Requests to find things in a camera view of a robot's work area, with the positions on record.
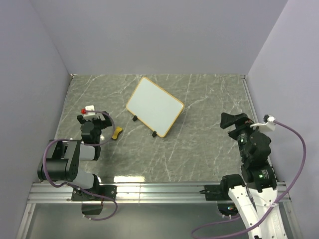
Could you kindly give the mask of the yellow bone-shaped eraser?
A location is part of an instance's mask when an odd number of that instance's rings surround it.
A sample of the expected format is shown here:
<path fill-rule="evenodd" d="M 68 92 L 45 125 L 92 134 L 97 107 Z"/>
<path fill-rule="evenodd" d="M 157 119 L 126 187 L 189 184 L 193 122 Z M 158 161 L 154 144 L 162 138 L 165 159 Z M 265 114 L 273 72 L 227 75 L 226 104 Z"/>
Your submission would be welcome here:
<path fill-rule="evenodd" d="M 119 137 L 119 135 L 120 135 L 122 132 L 123 132 L 123 129 L 122 129 L 121 127 L 117 126 L 117 127 L 115 128 L 115 131 L 114 131 L 113 135 L 112 135 L 112 140 L 117 140 L 118 137 Z"/>

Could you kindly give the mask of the yellow framed whiteboard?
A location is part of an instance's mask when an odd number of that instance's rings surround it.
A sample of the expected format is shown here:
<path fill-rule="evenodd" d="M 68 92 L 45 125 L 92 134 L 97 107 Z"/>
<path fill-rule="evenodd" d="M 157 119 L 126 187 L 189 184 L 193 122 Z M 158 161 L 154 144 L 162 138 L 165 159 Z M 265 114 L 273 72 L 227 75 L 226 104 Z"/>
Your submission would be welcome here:
<path fill-rule="evenodd" d="M 165 137 L 183 111 L 184 103 L 147 77 L 142 77 L 126 109 L 159 137 Z"/>

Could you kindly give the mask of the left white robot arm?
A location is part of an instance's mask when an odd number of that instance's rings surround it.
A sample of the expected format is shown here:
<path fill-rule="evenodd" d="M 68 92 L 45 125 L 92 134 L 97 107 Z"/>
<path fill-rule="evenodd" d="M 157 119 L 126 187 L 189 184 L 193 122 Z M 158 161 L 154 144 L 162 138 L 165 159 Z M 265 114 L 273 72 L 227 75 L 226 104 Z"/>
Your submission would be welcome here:
<path fill-rule="evenodd" d="M 103 189 L 95 174 L 79 169 L 80 161 L 98 160 L 101 146 L 102 130 L 112 127 L 115 131 L 113 119 L 107 112 L 92 111 L 92 118 L 85 119 L 78 115 L 81 124 L 81 139 L 53 139 L 49 141 L 42 160 L 37 169 L 39 180 L 47 181 L 55 188 L 71 186 L 78 195 L 84 194 L 89 200 L 104 198 Z"/>

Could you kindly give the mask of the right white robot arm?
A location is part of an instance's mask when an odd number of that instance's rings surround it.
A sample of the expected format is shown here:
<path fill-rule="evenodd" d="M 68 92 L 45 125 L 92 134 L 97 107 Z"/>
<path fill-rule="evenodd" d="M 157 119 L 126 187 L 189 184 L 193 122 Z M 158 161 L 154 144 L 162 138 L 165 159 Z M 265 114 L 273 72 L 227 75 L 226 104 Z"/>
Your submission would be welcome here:
<path fill-rule="evenodd" d="M 265 134 L 274 131 L 275 118 L 266 115 L 263 123 L 255 123 L 245 113 L 222 113 L 220 127 L 232 125 L 235 128 L 228 135 L 237 141 L 241 174 L 223 176 L 220 194 L 235 204 L 249 238 L 285 239 L 287 233 L 276 202 L 277 181 L 268 162 L 271 139 Z"/>

